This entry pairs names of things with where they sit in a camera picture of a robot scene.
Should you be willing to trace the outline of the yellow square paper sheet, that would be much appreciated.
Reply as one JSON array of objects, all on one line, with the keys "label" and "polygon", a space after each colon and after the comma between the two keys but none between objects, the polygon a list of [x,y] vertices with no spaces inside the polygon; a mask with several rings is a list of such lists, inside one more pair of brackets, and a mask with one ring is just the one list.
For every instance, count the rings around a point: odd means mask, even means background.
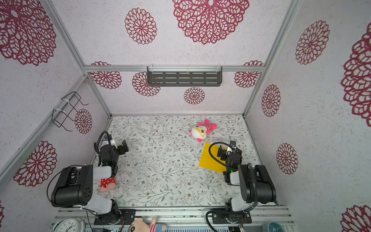
[{"label": "yellow square paper sheet", "polygon": [[[226,167],[224,167],[223,165],[221,165],[220,163],[216,162],[209,154],[209,147],[210,147],[210,143],[206,143],[205,146],[204,146],[204,149],[203,149],[203,153],[202,153],[202,156],[201,156],[201,159],[200,159],[200,163],[199,163],[199,167],[202,167],[202,168],[205,168],[205,169],[208,169],[208,170],[211,170],[211,171],[215,171],[215,172],[218,172],[218,173],[223,173],[226,171]],[[211,149],[211,152],[212,152],[212,155],[220,162],[222,162],[223,164],[225,164],[225,161],[222,161],[220,157],[217,156],[217,153],[218,153],[218,149],[219,149],[219,146],[218,145],[215,145],[212,147]]]}]

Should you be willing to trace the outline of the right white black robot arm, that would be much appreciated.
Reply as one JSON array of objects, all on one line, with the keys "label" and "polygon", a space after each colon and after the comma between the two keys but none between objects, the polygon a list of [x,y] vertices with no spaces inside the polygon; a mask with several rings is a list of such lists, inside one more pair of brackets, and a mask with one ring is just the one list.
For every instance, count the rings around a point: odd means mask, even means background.
[{"label": "right white black robot arm", "polygon": [[264,165],[242,164],[242,151],[235,145],[226,150],[220,146],[217,157],[225,162],[225,182],[240,188],[240,193],[226,202],[227,212],[249,212],[259,203],[276,201],[276,189]]}]

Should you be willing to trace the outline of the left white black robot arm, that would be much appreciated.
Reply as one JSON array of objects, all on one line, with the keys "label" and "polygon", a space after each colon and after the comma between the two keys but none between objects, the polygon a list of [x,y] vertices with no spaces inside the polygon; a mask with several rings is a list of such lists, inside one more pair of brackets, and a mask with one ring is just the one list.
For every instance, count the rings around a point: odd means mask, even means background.
[{"label": "left white black robot arm", "polygon": [[128,152],[126,141],[117,144],[115,140],[95,143],[99,166],[73,165],[64,168],[48,200],[54,207],[78,207],[95,215],[95,223],[120,224],[125,221],[118,203],[101,196],[117,187],[116,174],[120,155]]}]

